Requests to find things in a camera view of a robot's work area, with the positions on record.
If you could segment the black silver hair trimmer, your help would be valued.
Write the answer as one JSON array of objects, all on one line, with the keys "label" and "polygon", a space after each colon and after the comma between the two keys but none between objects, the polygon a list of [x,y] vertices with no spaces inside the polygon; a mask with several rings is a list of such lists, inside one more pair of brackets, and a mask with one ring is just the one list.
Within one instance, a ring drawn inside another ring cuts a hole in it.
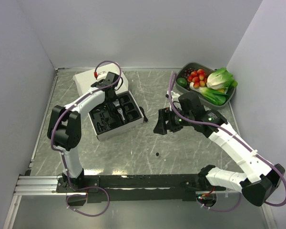
[{"label": "black silver hair trimmer", "polygon": [[122,109],[122,106],[121,106],[120,102],[118,100],[113,101],[113,105],[114,105],[116,111],[118,112],[118,114],[120,115],[122,121],[125,123],[126,119],[124,117],[123,109]]}]

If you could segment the white box with black tray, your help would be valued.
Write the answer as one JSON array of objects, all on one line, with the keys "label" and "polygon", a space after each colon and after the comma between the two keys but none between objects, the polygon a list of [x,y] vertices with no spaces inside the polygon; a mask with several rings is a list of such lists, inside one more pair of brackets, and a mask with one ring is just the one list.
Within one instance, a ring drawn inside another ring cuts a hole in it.
[{"label": "white box with black tray", "polygon": [[144,122],[144,115],[133,95],[129,91],[128,80],[119,67],[114,63],[108,63],[97,69],[98,77],[94,76],[94,69],[78,73],[73,76],[80,96],[86,93],[96,82],[106,78],[108,74],[121,74],[118,85],[114,88],[113,99],[105,97],[105,101],[92,109],[88,115],[97,139],[106,138],[135,127]]}]

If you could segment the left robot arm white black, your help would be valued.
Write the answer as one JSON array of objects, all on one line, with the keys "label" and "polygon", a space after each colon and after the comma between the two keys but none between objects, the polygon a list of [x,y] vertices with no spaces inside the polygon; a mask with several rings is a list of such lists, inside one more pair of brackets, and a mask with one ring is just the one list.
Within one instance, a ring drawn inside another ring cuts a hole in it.
[{"label": "left robot arm white black", "polygon": [[62,178],[72,191],[81,191],[85,186],[84,169],[80,163],[78,144],[82,137],[82,119],[103,102],[116,97],[115,87],[121,74],[108,72],[104,79],[91,85],[89,90],[75,101],[56,105],[52,109],[47,137],[51,148],[61,155]]}]

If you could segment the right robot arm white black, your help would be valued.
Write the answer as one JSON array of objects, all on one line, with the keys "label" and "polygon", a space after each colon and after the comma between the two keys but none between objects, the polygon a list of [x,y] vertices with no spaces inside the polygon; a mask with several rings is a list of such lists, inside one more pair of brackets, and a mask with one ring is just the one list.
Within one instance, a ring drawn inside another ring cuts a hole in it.
[{"label": "right robot arm white black", "polygon": [[[267,199],[279,187],[286,191],[285,169],[272,164],[249,146],[217,110],[205,110],[198,96],[192,93],[179,95],[168,91],[170,106],[159,110],[155,134],[180,131],[191,126],[210,141],[221,147],[242,172],[232,172],[208,165],[199,173],[199,186],[204,190],[220,186],[241,193],[255,206],[267,204]],[[278,206],[286,204],[286,196]]]}]

